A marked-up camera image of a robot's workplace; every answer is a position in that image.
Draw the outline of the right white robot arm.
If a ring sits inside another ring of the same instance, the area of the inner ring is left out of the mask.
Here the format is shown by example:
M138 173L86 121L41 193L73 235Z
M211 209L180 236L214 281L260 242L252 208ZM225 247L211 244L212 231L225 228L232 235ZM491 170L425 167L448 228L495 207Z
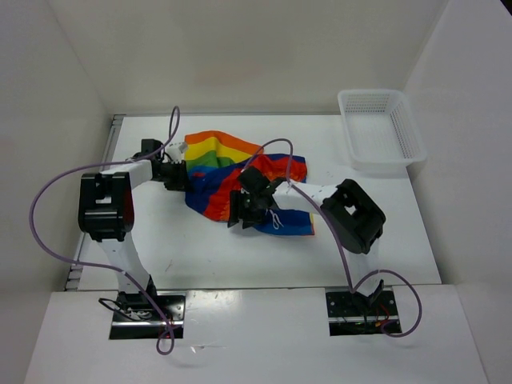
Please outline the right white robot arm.
M276 178L251 166L238 176L240 190L230 192L228 226L262 224L267 214L299 212L319 215L342 252L352 308L369 314L379 304L384 282L377 277L379 239L386 216L356 181L314 185Z

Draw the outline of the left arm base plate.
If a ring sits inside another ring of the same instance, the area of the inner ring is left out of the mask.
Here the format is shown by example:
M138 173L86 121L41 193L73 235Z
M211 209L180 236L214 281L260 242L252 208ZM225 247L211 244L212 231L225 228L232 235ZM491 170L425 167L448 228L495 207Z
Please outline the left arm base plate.
M139 302L128 302L121 294L116 299L100 298L98 301L112 313L110 340L158 339L165 334L166 322L144 297ZM179 291L158 291L154 300L172 325L174 337L181 339L184 332L186 294Z

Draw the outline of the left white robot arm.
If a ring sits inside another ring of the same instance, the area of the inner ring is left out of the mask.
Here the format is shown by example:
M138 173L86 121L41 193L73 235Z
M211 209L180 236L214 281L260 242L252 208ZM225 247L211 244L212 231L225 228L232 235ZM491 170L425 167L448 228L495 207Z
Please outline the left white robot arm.
M189 179L185 153L178 142L164 148L155 139L143 139L141 149L124 162L81 178L78 224L95 241L117 274L116 305L122 316L148 320L168 315L149 272L144 268L131 234L135 212L132 191L146 182L160 182L168 190L184 191Z

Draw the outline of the rainbow striped shorts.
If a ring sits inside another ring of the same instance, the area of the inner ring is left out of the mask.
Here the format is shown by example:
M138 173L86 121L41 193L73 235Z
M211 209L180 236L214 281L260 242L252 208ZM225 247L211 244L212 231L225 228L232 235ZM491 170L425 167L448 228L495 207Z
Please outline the rainbow striped shorts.
M202 216L228 222L230 216L230 192L240 191L237 177L246 161L260 145L244 141L218 130L206 130L187 134L185 152L187 174L191 189L186 192L185 203ZM264 150L251 166L259 169L269 180L286 176L288 154L264 154ZM290 177L305 182L306 160L294 155ZM264 234L277 236L314 235L312 214L296 210L263 211L262 223L254 228Z

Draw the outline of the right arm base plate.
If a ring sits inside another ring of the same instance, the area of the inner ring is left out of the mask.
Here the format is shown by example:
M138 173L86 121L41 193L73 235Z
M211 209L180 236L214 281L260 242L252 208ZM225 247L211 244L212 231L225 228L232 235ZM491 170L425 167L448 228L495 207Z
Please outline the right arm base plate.
M402 332L392 289L384 289L370 307L348 290L327 290L326 311L330 336L390 334Z

